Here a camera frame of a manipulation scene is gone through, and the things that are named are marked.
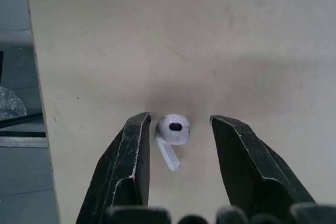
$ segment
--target floor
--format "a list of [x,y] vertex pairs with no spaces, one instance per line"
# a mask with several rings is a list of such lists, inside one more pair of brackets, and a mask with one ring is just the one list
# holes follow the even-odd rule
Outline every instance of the floor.
[[[1,45],[1,85],[24,102],[27,114],[41,111],[32,47]],[[44,131],[43,121],[10,130]],[[0,147],[0,223],[58,223],[48,148]]]

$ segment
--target light wood surface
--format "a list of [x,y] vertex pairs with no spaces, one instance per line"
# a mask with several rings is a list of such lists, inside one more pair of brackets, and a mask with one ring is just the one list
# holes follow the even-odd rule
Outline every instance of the light wood surface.
[[169,171],[151,144],[151,206],[173,223],[228,205],[211,114],[238,118],[319,202],[336,202],[335,0],[29,0],[62,224],[127,118],[175,112],[191,140]]

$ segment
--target wooden board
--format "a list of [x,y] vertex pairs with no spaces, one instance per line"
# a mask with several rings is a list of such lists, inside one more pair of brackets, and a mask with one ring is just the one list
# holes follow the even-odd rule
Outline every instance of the wooden board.
[[320,202],[336,192],[334,0],[29,0],[62,224],[127,118],[175,112],[191,140],[169,171],[151,143],[151,206],[173,223],[228,205],[209,126],[238,118]]

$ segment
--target black cable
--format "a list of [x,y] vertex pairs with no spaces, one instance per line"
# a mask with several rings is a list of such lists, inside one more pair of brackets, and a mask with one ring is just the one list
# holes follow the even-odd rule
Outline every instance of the black cable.
[[29,123],[29,122],[40,120],[40,119],[43,119],[42,112],[31,114],[31,115],[20,116],[18,118],[11,118],[11,119],[0,121],[0,129],[18,125],[18,124]]

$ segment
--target white earbud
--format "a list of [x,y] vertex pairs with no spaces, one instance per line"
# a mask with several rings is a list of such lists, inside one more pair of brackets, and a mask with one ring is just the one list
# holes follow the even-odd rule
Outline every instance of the white earbud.
[[172,145],[188,142],[190,122],[177,114],[169,114],[161,118],[155,128],[155,139],[170,170],[177,170],[180,161],[177,159]]

